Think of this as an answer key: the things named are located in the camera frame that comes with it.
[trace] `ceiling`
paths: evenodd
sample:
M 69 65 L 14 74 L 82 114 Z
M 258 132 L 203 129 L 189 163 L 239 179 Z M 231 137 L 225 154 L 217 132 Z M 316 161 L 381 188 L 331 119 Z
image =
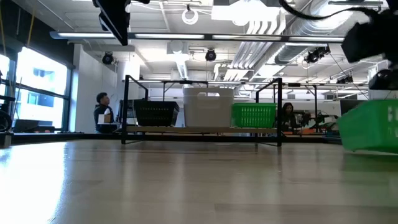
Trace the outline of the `ceiling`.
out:
M 99 9 L 95 8 L 90 1 L 73 0 L 13 0 L 25 10 L 32 12 L 36 8 L 36 16 L 58 31 L 67 32 L 102 32 L 98 22 Z M 192 6 L 195 9 L 204 10 L 211 13 L 213 0 L 201 1 L 201 6 Z M 295 7 L 301 9 L 308 0 L 295 0 Z M 150 4 L 141 7 L 133 4 L 131 7 L 131 32 L 175 32 L 175 33 L 220 33 L 220 34 L 242 34 L 248 29 L 248 26 L 236 26 L 231 21 L 214 21 L 211 16 L 199 13 L 199 20 L 194 25 L 188 25 L 182 21 L 182 11 L 184 5 L 171 6 L 164 5 L 165 18 L 160 11 L 160 6 Z M 342 26 L 335 29 L 332 35 L 345 35 L 352 25 L 357 21 L 365 21 L 366 18 L 359 14 L 354 14 Z M 176 70 L 175 62 L 165 61 L 166 45 L 165 40 L 132 40 L 131 45 L 135 46 L 136 51 L 140 53 L 145 66 L 142 66 L 141 72 L 151 77 L 156 77 L 159 73 L 170 73 Z M 115 40 L 91 40 L 90 46 L 118 45 Z M 239 49 L 240 42 L 205 42 L 189 41 L 189 51 L 193 52 L 191 60 L 187 61 L 188 70 L 207 70 L 213 71 L 215 62 L 205 62 L 205 54 L 208 48 L 215 49 L 217 61 L 232 60 Z M 375 65 L 375 62 L 381 58 L 376 57 L 371 63 L 364 62 L 358 64 L 349 64 L 339 45 L 333 44 L 331 55 L 321 59 L 317 64 L 307 65 L 302 62 L 303 57 L 299 57 L 292 62 L 293 66 L 285 67 L 281 72 L 286 79 L 292 82 L 314 80 L 314 82 L 325 82 L 329 76 L 340 73 L 341 70 L 351 68 L 355 82 L 365 82 L 367 80 L 368 68 Z M 118 55 L 120 60 L 128 60 L 129 52 L 121 52 Z

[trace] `white plastic container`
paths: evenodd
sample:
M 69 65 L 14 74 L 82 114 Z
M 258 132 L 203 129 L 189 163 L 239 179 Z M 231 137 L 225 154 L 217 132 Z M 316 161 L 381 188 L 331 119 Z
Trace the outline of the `white plastic container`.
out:
M 227 88 L 185 88 L 186 127 L 230 127 L 234 93 Z

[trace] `green plastic crate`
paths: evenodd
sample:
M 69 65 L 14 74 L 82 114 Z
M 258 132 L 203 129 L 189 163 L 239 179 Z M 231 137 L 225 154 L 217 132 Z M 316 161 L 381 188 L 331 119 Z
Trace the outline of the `green plastic crate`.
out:
M 232 124 L 238 128 L 272 128 L 276 103 L 234 103 Z
M 343 146 L 398 153 L 398 100 L 370 100 L 338 120 Z

